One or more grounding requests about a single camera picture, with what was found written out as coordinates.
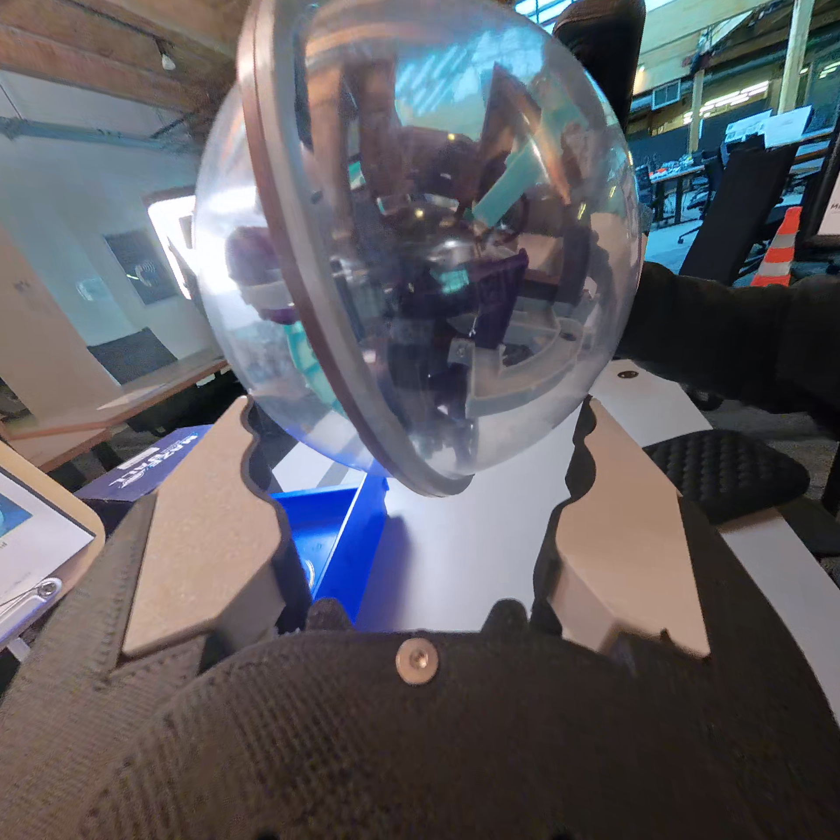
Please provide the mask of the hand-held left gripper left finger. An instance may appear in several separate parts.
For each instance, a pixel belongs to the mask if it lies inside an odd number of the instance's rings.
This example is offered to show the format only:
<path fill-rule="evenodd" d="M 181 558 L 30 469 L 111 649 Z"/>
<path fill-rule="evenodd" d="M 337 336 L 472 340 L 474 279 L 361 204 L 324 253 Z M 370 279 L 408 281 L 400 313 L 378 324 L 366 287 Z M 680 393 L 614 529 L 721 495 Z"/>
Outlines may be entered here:
<path fill-rule="evenodd" d="M 252 475 L 259 436 L 239 397 L 154 493 L 122 654 L 198 637 L 224 654 L 295 633 L 312 604 L 287 514 Z"/>

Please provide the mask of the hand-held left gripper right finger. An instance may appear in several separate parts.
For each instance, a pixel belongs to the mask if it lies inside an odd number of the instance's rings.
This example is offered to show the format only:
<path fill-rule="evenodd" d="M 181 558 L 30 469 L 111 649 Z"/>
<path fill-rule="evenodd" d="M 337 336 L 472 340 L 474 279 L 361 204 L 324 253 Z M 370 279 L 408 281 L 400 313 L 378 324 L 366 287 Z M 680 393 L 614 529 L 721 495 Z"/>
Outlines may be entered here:
<path fill-rule="evenodd" d="M 533 572 L 532 624 L 600 655 L 621 637 L 711 647 L 680 495 L 604 405 L 587 397 Z"/>

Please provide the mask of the clear maze ball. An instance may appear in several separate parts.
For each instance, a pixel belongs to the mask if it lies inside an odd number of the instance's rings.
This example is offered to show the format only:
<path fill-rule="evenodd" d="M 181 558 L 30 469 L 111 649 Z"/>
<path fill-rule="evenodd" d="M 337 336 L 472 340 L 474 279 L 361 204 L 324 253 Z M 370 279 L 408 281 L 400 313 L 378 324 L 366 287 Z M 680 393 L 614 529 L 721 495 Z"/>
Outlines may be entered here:
<path fill-rule="evenodd" d="M 571 415 L 643 263 L 620 120 L 499 2 L 252 2 L 192 234 L 213 333 L 289 435 L 451 497 Z"/>

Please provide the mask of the person's right forearm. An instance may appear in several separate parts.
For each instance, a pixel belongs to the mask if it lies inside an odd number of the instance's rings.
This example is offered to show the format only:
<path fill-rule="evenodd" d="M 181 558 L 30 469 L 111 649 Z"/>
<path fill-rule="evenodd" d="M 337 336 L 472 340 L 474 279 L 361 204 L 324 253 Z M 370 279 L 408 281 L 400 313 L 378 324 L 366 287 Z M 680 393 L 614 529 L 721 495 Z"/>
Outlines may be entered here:
<path fill-rule="evenodd" d="M 616 355 L 770 413 L 839 410 L 839 282 L 725 287 L 645 262 Z"/>

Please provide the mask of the dark purple cardboard box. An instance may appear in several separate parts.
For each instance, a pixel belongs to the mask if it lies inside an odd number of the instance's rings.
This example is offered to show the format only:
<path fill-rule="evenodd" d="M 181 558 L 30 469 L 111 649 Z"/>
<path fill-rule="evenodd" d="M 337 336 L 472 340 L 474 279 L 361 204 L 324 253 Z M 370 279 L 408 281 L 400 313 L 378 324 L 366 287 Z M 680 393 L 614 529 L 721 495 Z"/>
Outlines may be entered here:
<path fill-rule="evenodd" d="M 210 424 L 181 427 L 75 492 L 102 521 L 107 534 L 131 507 L 157 490 L 211 429 Z"/>

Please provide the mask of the black textured pad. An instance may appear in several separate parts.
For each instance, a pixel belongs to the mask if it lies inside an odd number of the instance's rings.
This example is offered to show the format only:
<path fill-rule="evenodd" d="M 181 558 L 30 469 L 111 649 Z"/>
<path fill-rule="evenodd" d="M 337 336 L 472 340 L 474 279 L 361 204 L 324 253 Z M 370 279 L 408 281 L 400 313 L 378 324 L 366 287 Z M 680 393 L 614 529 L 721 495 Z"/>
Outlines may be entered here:
<path fill-rule="evenodd" d="M 683 434 L 645 446 L 644 452 L 715 525 L 794 501 L 811 483 L 792 457 L 732 430 Z"/>

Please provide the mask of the blue plastic bin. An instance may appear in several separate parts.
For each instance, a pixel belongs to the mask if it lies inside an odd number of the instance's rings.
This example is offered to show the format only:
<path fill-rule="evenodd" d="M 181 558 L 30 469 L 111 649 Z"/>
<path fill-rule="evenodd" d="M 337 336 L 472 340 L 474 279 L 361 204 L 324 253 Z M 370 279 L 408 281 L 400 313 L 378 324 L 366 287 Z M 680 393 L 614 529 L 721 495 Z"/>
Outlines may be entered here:
<path fill-rule="evenodd" d="M 355 623 L 387 519 L 381 477 L 271 496 L 290 524 L 313 601 L 338 601 Z"/>

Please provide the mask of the wood-edged table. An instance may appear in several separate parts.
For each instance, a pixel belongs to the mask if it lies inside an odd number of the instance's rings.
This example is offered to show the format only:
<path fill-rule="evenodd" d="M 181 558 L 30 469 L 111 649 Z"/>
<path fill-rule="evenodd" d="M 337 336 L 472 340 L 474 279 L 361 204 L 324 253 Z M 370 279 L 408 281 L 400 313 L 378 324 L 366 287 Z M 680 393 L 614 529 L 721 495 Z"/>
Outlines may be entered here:
<path fill-rule="evenodd" d="M 194 353 L 121 386 L 116 397 L 98 406 L 63 409 L 46 419 L 30 417 L 2 424 L 2 438 L 31 464 L 48 472 L 95 447 L 108 445 L 115 429 L 187 387 L 229 365 L 213 350 Z"/>

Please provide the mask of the black framed instruction sign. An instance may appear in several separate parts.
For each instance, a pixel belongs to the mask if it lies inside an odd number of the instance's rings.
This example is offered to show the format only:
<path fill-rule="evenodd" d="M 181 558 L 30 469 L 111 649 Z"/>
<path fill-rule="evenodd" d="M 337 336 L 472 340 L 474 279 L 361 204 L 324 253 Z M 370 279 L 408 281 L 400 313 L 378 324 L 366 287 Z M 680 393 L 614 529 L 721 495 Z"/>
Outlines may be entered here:
<path fill-rule="evenodd" d="M 839 239 L 839 124 L 821 170 L 819 197 L 815 204 L 814 237 L 820 243 L 838 243 Z"/>

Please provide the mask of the orange traffic cone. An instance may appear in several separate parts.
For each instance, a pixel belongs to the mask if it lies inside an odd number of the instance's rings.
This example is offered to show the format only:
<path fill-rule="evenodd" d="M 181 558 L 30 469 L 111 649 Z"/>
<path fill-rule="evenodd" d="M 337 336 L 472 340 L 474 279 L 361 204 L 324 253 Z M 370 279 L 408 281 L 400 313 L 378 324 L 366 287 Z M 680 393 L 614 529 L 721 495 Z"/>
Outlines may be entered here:
<path fill-rule="evenodd" d="M 788 287 L 791 284 L 791 267 L 801 219 L 801 205 L 786 208 L 759 269 L 750 281 L 751 287 Z"/>

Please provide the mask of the dark wall poster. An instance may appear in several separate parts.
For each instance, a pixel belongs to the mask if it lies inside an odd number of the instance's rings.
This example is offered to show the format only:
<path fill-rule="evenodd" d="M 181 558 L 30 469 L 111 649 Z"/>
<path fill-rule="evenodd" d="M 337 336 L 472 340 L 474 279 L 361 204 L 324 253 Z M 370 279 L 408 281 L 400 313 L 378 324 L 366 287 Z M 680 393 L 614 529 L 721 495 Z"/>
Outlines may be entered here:
<path fill-rule="evenodd" d="M 145 307 L 181 296 L 169 262 L 145 230 L 102 238 Z"/>

